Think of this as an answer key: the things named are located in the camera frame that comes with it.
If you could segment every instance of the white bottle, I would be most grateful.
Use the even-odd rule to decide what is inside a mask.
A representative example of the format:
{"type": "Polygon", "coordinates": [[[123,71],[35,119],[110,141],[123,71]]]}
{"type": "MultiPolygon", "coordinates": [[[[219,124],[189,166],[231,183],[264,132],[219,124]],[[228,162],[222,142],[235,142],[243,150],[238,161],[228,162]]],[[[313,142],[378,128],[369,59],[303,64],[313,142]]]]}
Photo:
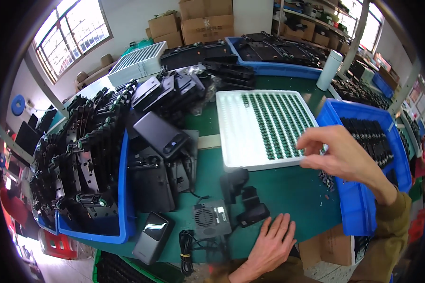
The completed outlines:
{"type": "Polygon", "coordinates": [[[329,56],[324,64],[323,71],[319,75],[316,86],[323,92],[328,90],[332,79],[334,78],[337,70],[340,67],[340,63],[343,60],[343,56],[335,50],[331,50],[329,56]]]}

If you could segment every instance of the workbench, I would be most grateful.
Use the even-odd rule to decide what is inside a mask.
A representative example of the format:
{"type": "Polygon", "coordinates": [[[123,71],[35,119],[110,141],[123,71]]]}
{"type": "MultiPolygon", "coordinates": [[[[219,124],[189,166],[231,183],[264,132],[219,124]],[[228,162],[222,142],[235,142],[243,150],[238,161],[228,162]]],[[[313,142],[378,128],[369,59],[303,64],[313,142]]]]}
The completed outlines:
{"type": "MultiPolygon", "coordinates": [[[[103,77],[81,91],[82,96],[92,97],[104,86],[110,86],[108,79],[103,77]]],[[[319,90],[315,80],[290,78],[282,76],[259,76],[256,89],[292,90],[301,94],[308,107],[316,117],[326,98],[332,97],[329,91],[319,90]]],[[[62,116],[59,113],[52,122],[53,130],[62,125],[56,125],[62,116]]],[[[187,115],[186,129],[199,130],[200,136],[219,134],[216,104],[210,102],[201,116],[187,115]]],[[[260,201],[265,203],[274,218],[279,213],[290,213],[291,219],[296,222],[295,239],[297,242],[308,240],[342,222],[340,212],[340,198],[337,190],[330,192],[318,177],[318,170],[304,169],[291,166],[272,170],[250,172],[249,182],[246,186],[257,189],[260,201]]],[[[195,193],[200,196],[209,195],[214,199],[222,199],[219,178],[224,174],[221,149],[205,149],[198,151],[197,181],[195,193]]],[[[177,210],[167,213],[168,217],[176,222],[173,232],[165,246],[159,261],[180,262],[179,232],[184,229],[194,229],[192,207],[198,201],[190,193],[180,195],[177,210]]],[[[229,215],[235,218],[244,211],[241,198],[237,204],[232,205],[229,215]]],[[[137,233],[130,237],[128,242],[116,245],[96,241],[76,239],[86,245],[109,253],[126,257],[134,257],[132,250],[143,229],[147,214],[136,213],[137,233]]],[[[256,223],[247,228],[238,227],[229,238],[229,250],[232,258],[245,258],[249,255],[260,231],[261,223],[256,223]]],[[[193,252],[193,262],[205,262],[205,252],[193,252]]]]}

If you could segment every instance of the window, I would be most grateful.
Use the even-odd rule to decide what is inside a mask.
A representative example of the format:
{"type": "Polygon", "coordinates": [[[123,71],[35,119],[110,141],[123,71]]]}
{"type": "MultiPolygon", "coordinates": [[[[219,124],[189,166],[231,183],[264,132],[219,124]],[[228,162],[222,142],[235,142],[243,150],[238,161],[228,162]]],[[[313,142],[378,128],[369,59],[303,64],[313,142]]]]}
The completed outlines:
{"type": "MultiPolygon", "coordinates": [[[[349,14],[358,20],[362,11],[362,2],[360,0],[342,0],[342,3],[349,8],[349,14]]],[[[351,35],[354,37],[356,32],[355,29],[357,28],[357,21],[345,15],[338,14],[338,16],[340,18],[339,23],[348,28],[348,33],[352,31],[351,35]]],[[[370,52],[373,52],[376,48],[376,41],[378,39],[383,20],[384,17],[379,9],[373,3],[370,3],[367,23],[360,40],[360,44],[367,48],[370,52]]]]}
{"type": "Polygon", "coordinates": [[[34,38],[36,55],[55,83],[69,67],[112,38],[99,0],[63,0],[34,38]]]}

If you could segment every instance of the cooling fan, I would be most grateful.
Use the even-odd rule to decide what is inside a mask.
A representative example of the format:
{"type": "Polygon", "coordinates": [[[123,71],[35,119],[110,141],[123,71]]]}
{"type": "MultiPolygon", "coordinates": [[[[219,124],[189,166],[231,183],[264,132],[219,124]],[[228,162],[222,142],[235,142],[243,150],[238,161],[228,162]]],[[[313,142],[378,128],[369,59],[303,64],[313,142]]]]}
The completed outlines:
{"type": "Polygon", "coordinates": [[[192,212],[197,239],[214,238],[232,232],[223,200],[197,204],[192,212]]]}

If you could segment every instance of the blue tape roll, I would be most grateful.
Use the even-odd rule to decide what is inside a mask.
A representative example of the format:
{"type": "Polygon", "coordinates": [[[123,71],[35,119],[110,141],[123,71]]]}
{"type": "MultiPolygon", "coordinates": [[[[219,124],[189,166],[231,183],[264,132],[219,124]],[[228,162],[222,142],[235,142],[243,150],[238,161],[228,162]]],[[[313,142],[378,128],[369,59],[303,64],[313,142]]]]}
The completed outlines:
{"type": "Polygon", "coordinates": [[[5,168],[5,154],[3,152],[0,152],[0,168],[5,168]]]}
{"type": "Polygon", "coordinates": [[[11,102],[11,112],[14,116],[21,116],[25,109],[25,98],[21,94],[16,95],[11,102]]]}

